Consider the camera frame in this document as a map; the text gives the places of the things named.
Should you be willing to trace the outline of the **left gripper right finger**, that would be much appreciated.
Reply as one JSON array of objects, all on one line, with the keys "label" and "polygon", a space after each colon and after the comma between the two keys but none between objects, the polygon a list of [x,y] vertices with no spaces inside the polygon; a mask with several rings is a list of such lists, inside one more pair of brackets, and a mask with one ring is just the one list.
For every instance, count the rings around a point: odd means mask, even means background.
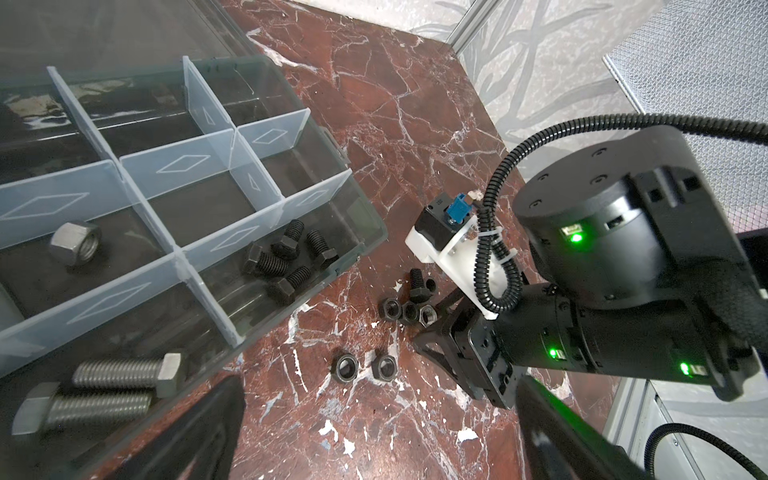
[{"label": "left gripper right finger", "polygon": [[534,479],[651,477],[530,376],[517,384],[516,408]]}]

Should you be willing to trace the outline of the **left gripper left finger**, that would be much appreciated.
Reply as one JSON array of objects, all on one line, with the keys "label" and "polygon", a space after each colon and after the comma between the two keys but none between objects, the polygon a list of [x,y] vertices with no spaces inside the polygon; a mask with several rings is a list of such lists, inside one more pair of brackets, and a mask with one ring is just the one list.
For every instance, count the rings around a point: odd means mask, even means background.
[{"label": "left gripper left finger", "polygon": [[227,479],[244,412],[242,381],[228,376],[109,477]]}]

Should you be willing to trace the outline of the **grey compartment organizer box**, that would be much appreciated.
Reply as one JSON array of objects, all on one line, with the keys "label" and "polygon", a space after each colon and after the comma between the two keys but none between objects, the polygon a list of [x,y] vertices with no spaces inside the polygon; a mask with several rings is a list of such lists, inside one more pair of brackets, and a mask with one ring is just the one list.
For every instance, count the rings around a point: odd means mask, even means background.
[{"label": "grey compartment organizer box", "polygon": [[[49,253],[67,222],[101,229],[90,262]],[[338,258],[302,303],[387,230],[331,133],[216,1],[1,5],[1,475],[88,474],[292,310],[246,251],[294,227]],[[73,385],[83,362],[185,356],[177,393]],[[27,393],[151,391],[122,424],[11,434]]]}]

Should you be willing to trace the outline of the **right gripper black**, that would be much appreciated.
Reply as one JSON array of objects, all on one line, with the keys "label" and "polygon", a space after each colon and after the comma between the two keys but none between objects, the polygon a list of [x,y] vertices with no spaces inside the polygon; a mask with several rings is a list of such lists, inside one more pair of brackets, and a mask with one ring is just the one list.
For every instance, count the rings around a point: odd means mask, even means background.
[{"label": "right gripper black", "polygon": [[524,369],[514,366],[498,345],[493,321],[455,288],[436,305],[438,320],[414,338],[414,350],[435,363],[473,400],[511,410]]}]

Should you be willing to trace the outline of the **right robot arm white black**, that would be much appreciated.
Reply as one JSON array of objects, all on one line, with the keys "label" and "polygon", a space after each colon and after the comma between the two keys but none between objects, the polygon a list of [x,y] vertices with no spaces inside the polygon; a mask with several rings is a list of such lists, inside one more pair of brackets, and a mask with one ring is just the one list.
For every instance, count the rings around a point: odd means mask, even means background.
[{"label": "right robot arm white black", "polygon": [[707,385],[739,398],[767,348],[767,303],[683,133],[647,127],[582,149],[513,203],[539,284],[508,280],[487,317],[454,292],[418,354],[510,409],[529,367]]}]

